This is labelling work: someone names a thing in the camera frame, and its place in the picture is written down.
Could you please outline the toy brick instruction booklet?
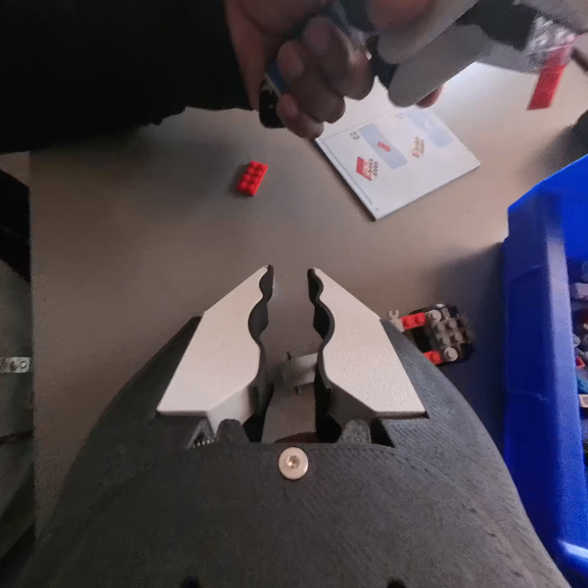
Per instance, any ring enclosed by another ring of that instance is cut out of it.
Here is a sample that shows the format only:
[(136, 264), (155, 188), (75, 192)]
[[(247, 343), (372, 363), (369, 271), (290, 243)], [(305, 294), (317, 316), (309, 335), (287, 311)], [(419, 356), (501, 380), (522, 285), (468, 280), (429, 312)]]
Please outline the toy brick instruction booklet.
[(348, 112), (316, 140), (377, 221), (476, 170), (481, 162), (430, 110)]

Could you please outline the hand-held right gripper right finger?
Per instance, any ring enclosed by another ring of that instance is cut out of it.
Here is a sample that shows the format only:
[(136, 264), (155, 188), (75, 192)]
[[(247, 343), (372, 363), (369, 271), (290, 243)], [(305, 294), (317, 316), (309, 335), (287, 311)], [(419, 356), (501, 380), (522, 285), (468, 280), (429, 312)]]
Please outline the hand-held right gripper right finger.
[(427, 417), (379, 316), (324, 271), (307, 271), (313, 327), (321, 343), (315, 371), (318, 433), (340, 433), (353, 420)]

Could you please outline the person's left hand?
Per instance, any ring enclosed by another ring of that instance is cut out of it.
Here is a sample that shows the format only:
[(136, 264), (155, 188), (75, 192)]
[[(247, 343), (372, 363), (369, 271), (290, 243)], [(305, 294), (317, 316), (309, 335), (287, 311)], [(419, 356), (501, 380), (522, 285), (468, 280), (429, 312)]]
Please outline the person's left hand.
[(322, 15), (328, 1), (224, 1), (240, 75), (251, 109), (259, 107), (267, 66), (275, 62), (289, 91), (276, 114), (302, 139), (340, 120), (345, 99), (369, 95), (374, 77), (366, 49)]

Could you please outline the blue plastic bin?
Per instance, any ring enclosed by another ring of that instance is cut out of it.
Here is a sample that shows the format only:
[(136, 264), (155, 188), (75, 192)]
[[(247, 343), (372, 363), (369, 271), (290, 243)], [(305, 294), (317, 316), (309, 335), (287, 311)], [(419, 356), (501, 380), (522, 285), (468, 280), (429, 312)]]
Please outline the blue plastic bin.
[(569, 269), (587, 261), (587, 157), (508, 209), (503, 242), (504, 460), (572, 587), (587, 587), (587, 409), (577, 390)]

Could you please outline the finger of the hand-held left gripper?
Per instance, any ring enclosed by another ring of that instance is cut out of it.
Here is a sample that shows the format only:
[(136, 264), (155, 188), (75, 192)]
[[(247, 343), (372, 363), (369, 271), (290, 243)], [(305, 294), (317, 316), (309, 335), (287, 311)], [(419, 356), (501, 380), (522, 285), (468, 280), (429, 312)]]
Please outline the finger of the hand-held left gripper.
[(572, 30), (587, 30), (587, 1), (477, 1), (481, 10), (503, 12), (509, 8), (531, 9)]
[(392, 31), (380, 36), (378, 56), (396, 65), (387, 93), (397, 107), (416, 105), (491, 49), (478, 25), (454, 24), (417, 49), (394, 49), (392, 41)]

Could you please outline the pile of toy bricks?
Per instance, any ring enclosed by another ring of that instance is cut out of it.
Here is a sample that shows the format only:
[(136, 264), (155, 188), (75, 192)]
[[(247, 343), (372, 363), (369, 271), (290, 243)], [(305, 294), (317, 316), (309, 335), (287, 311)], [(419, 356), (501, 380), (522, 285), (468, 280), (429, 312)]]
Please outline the pile of toy bricks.
[(572, 346), (581, 416), (587, 418), (587, 258), (567, 259)]

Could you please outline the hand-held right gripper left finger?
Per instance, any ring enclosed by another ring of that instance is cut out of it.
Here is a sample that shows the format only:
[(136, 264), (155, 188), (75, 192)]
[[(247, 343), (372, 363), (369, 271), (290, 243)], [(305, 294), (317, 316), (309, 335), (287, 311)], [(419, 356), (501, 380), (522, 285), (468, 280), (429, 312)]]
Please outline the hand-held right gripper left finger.
[(273, 266), (263, 266), (202, 314), (159, 415), (204, 417), (213, 432), (227, 419), (264, 419), (272, 390), (261, 334), (273, 286)]

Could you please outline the red toy brick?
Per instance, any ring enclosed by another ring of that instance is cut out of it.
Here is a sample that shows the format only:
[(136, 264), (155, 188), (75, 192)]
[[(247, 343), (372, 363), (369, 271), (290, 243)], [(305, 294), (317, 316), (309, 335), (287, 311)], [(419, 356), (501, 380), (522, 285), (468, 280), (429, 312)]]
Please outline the red toy brick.
[(551, 106), (562, 76), (569, 62), (569, 47), (551, 51), (546, 57), (528, 104), (528, 111), (547, 109)]
[(251, 160), (245, 167), (236, 186), (236, 191), (245, 196), (255, 196), (268, 171), (268, 165)]

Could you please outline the grey toy brick car model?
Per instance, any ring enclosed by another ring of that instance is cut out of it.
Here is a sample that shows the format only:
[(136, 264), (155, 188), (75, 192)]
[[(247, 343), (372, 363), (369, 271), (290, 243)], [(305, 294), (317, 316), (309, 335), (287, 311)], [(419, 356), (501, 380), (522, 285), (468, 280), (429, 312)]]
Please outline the grey toy brick car model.
[(387, 319), (437, 367), (458, 364), (474, 352), (474, 334), (467, 317), (455, 305), (436, 304)]

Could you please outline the person's left forearm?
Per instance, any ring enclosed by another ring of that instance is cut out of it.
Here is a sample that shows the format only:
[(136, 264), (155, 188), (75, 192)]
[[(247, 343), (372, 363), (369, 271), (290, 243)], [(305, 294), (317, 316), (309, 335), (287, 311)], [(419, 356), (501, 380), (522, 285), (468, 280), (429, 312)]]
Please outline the person's left forearm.
[(1, 153), (250, 110), (222, 1), (1, 1)]

